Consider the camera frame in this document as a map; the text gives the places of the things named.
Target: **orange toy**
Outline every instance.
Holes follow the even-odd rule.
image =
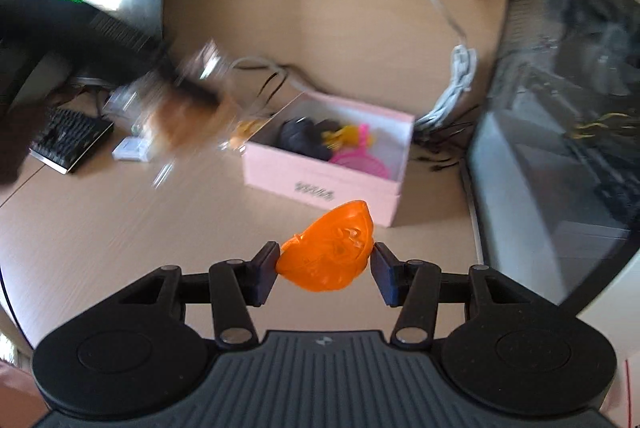
[[[352,201],[284,243],[276,271],[307,291],[337,291],[364,271],[372,250],[369,208]]]

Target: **pink shoe box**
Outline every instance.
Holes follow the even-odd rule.
[[[340,123],[368,124],[376,138],[369,154],[386,165],[390,178],[271,147],[285,121],[303,117],[316,122],[337,119]],[[400,200],[414,120],[409,114],[354,100],[301,94],[246,143],[242,156],[244,183],[324,210],[360,199],[369,206],[373,221],[388,227]]]

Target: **beige wall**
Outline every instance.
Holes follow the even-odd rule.
[[[444,1],[478,49],[481,95],[505,0]],[[293,63],[328,91],[412,113],[448,84],[456,45],[428,0],[165,0],[165,23],[180,55],[214,37],[233,55]]]

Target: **wooden desk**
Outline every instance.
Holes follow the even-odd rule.
[[[178,161],[154,188],[161,163],[117,163],[110,144],[75,175],[47,166],[0,207],[0,266],[18,320],[36,345],[52,329],[164,264],[205,272],[231,258],[250,259],[268,240],[283,243],[321,211],[242,184],[241,160],[208,151]],[[412,163],[397,226],[376,228],[399,258],[423,258],[466,271],[476,249],[456,169]],[[438,334],[462,323],[462,307],[444,306]],[[367,269],[343,291],[313,294],[278,278],[268,303],[251,310],[266,329],[383,329],[387,308]],[[212,335],[210,307],[188,308],[187,323]]]

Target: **keyboard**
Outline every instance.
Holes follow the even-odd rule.
[[[113,132],[113,123],[70,109],[50,109],[31,155],[60,173],[73,172]]]

